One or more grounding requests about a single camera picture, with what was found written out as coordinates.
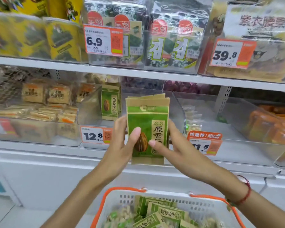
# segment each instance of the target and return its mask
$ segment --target green snack package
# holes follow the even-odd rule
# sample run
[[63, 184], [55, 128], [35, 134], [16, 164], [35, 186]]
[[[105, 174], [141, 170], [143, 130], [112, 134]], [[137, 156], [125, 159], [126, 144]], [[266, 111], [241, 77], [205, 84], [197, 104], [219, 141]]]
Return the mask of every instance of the green snack package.
[[115, 121], [120, 113], [120, 87], [102, 85], [101, 114], [102, 119]]
[[141, 219], [143, 219], [143, 216], [137, 214], [137, 215], [134, 216], [133, 219], [134, 219], [134, 223], [136, 223], [136, 222], [140, 221]]
[[180, 228], [198, 228], [198, 224], [197, 224], [197, 222], [195, 222], [194, 220], [191, 220], [191, 219], [190, 219], [190, 223], [186, 222], [184, 220], [181, 220]]
[[141, 134], [134, 146], [132, 164], [163, 165], [164, 158], [148, 145], [149, 140], [169, 145], [168, 118], [170, 98], [126, 98], [129, 134], [139, 126]]
[[170, 228], [179, 228], [181, 220], [187, 221], [189, 219], [189, 212], [149, 202], [147, 216], [155, 212], [159, 212]]
[[138, 215], [146, 216], [149, 202], [157, 203], [157, 204], [165, 205], [165, 206], [171, 206], [171, 207], [177, 206], [177, 203], [174, 203], [168, 200], [136, 195], [135, 204], [134, 204], [134, 212], [137, 213]]
[[168, 228], [158, 212], [134, 223], [133, 228]]

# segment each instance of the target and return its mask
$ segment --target tile floor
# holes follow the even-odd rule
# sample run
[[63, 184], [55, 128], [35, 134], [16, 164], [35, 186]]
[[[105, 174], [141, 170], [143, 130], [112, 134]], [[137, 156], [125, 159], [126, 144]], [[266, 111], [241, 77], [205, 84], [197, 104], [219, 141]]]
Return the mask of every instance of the tile floor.
[[[53, 211], [29, 210], [15, 206], [9, 197], [0, 196], [0, 228], [39, 228]], [[241, 213], [246, 228], [255, 228]], [[94, 216], [84, 215], [76, 228], [89, 228]]]

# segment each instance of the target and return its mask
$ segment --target red bracelet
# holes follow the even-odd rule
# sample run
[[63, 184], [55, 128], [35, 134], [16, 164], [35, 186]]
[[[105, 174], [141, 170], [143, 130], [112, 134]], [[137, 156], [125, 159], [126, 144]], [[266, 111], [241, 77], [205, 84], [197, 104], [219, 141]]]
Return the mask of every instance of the red bracelet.
[[228, 199], [226, 199], [227, 202], [228, 202], [231, 206], [239, 206], [239, 205], [241, 205], [242, 203], [244, 203], [244, 202], [247, 200], [247, 198], [249, 198], [249, 196], [250, 196], [250, 194], [251, 194], [251, 191], [252, 191], [248, 179], [245, 178], [245, 177], [243, 177], [242, 175], [238, 175], [238, 176], [239, 176], [239, 177], [242, 177], [242, 178], [244, 178], [244, 179], [246, 180], [246, 183], [244, 183], [244, 184], [248, 186], [248, 192], [247, 192], [247, 194], [246, 194], [246, 196], [245, 196], [244, 198], [242, 198], [241, 200], [239, 200], [239, 201], [237, 201], [237, 202], [234, 202], [234, 203], [232, 203], [232, 202], [230, 202]]

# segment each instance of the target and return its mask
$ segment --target hand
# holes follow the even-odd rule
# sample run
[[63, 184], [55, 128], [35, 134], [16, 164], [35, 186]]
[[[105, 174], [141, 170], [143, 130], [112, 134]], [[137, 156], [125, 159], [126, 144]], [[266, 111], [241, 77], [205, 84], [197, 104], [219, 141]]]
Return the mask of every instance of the hand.
[[141, 128], [136, 127], [130, 134], [128, 142], [125, 145], [126, 128], [126, 116], [122, 116], [115, 121], [110, 145], [102, 160], [94, 169], [95, 171], [99, 171], [105, 184], [110, 183], [121, 174], [131, 159], [134, 145], [140, 136]]
[[167, 158], [184, 175], [208, 184], [215, 184], [217, 174], [223, 168], [196, 150], [170, 119], [169, 131], [174, 151], [155, 140], [150, 140], [149, 145]]

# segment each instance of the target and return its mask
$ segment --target white shopping basket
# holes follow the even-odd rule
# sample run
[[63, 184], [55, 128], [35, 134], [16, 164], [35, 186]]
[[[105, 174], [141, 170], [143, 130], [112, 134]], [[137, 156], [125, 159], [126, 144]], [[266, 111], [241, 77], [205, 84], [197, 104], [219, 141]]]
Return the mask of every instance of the white shopping basket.
[[129, 187], [114, 187], [105, 192], [91, 228], [101, 228], [107, 216], [119, 206], [124, 204], [134, 205], [135, 195], [177, 202], [177, 207], [181, 210], [191, 212], [193, 219], [197, 222], [200, 222], [207, 215], [215, 215], [224, 223], [226, 228], [245, 228], [236, 209], [229, 206], [229, 203], [223, 198]]

